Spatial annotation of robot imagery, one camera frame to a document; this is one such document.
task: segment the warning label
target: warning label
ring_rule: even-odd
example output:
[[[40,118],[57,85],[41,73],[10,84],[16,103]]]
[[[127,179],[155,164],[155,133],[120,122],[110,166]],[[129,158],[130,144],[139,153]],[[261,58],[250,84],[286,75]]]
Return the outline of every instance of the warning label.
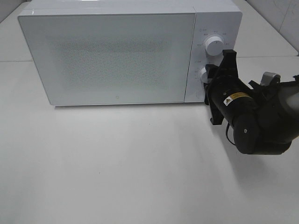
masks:
[[[247,93],[245,92],[236,92],[232,95],[230,95],[229,97],[227,97],[223,103],[225,104],[225,106],[229,105],[231,102],[233,102],[235,99],[238,99],[240,97],[249,97],[251,98]]]

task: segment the microwave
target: microwave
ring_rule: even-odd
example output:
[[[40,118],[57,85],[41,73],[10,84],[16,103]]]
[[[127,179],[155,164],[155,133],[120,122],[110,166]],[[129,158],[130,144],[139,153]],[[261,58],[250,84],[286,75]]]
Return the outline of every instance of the microwave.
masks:
[[[230,0],[32,0],[18,21],[62,106],[203,102],[241,18]]]

